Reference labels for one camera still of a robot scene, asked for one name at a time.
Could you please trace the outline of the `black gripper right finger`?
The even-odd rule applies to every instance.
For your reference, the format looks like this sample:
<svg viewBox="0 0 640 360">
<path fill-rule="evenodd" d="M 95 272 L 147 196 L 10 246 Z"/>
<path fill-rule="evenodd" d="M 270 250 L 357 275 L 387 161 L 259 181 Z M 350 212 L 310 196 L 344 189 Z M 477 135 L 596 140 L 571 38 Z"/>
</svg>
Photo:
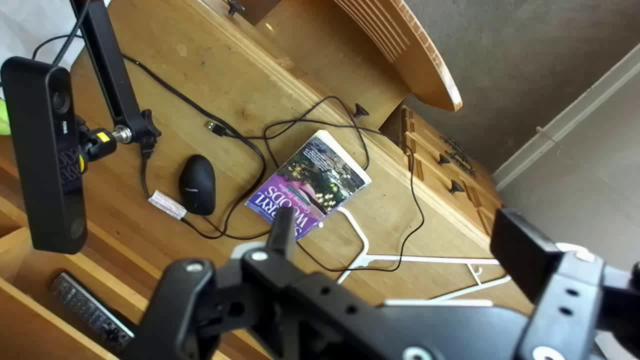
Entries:
<svg viewBox="0 0 640 360">
<path fill-rule="evenodd" d="M 489 253 L 534 305 L 516 360 L 587 360 L 597 330 L 640 353 L 638 271 L 552 242 L 512 208 L 495 212 Z"/>
</svg>

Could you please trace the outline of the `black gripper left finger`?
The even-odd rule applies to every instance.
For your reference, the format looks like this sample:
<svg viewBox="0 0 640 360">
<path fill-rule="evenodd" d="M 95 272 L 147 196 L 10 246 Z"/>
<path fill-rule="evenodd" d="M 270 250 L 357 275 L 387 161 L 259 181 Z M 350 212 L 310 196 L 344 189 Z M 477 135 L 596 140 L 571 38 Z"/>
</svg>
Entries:
<svg viewBox="0 0 640 360">
<path fill-rule="evenodd" d="M 210 360 L 223 335 L 247 330 L 277 360 L 371 360 L 369 309 L 288 257 L 293 215 L 279 208 L 264 246 L 223 269 L 171 263 L 124 353 L 125 360 Z"/>
</svg>

